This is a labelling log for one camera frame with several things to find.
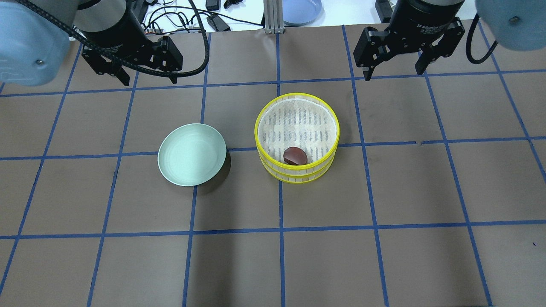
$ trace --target light green bowl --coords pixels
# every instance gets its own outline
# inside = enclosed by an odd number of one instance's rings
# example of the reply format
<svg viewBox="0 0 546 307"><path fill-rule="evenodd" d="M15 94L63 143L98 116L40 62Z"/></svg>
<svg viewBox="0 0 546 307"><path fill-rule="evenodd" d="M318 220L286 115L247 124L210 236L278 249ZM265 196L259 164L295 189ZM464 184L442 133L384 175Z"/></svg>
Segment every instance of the light green bowl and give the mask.
<svg viewBox="0 0 546 307"><path fill-rule="evenodd" d="M220 132L202 123L190 123L163 140L157 164L163 177L176 185L200 185L220 171L226 150Z"/></svg>

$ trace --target blue plate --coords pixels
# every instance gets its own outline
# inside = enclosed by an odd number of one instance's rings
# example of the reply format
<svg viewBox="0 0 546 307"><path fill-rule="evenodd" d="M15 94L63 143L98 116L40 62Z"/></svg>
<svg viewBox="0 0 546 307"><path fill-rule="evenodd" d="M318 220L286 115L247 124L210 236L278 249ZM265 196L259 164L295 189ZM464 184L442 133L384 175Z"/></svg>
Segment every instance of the blue plate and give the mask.
<svg viewBox="0 0 546 307"><path fill-rule="evenodd" d="M321 0L284 0L282 18L288 26L303 26L318 17L321 13Z"/></svg>

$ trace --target metal post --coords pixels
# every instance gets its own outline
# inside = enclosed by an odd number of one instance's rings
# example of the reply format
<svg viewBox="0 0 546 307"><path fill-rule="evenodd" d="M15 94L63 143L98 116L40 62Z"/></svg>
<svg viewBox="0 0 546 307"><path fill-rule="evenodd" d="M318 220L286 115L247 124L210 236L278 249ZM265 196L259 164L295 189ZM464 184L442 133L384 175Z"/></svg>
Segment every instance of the metal post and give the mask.
<svg viewBox="0 0 546 307"><path fill-rule="evenodd" d="M264 0L265 33L284 33L282 0Z"/></svg>

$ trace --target screw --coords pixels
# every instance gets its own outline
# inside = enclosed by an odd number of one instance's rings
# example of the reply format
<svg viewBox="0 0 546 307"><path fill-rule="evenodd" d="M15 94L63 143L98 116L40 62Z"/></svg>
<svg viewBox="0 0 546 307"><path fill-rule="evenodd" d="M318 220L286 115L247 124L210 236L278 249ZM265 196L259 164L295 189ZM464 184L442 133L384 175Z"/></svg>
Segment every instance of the screw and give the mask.
<svg viewBox="0 0 546 307"><path fill-rule="evenodd" d="M510 19L508 19L508 22L512 25L512 26L515 26L516 23L518 23L521 19L517 16L514 16Z"/></svg>

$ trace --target white surface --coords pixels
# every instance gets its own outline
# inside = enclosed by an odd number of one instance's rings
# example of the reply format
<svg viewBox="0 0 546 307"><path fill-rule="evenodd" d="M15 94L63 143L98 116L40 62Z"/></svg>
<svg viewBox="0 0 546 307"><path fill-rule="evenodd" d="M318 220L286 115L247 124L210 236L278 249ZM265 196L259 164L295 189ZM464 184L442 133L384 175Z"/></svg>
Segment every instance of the white surface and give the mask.
<svg viewBox="0 0 546 307"><path fill-rule="evenodd" d="M262 15L264 12L263 0L243 0L237 5L232 5L229 9L225 10L223 7L225 0L220 1L220 10L215 11L220 14L225 14L237 19L252 21L260 23L262 21ZM176 0L176 5L189 7L188 0ZM194 0L198 9L206 9L206 0ZM375 0L322 0L323 10L318 15L317 19L306 25L306 27L322 27L322 26L340 26L340 25L360 25L370 23L380 23L379 16L375 9ZM156 8L160 8L160 5L155 5L149 10L152 12ZM181 9L188 18L191 18L193 12L191 10ZM462 5L457 16L461 19L472 19L476 14L476 8L474 6L474 0L466 0ZM212 32L212 28L206 22L206 17L202 16L203 25L207 32ZM248 25L237 21L223 18L224 21L231 27L232 31L259 29L259 26ZM162 17L159 21L161 28L165 28L168 31L176 29L172 26L166 17ZM197 21L194 19L194 24L197 27Z"/></svg>
<svg viewBox="0 0 546 307"><path fill-rule="evenodd" d="M169 133L159 148L157 164L165 179L176 185L200 185L222 168L226 150L220 132L191 123Z"/></svg>

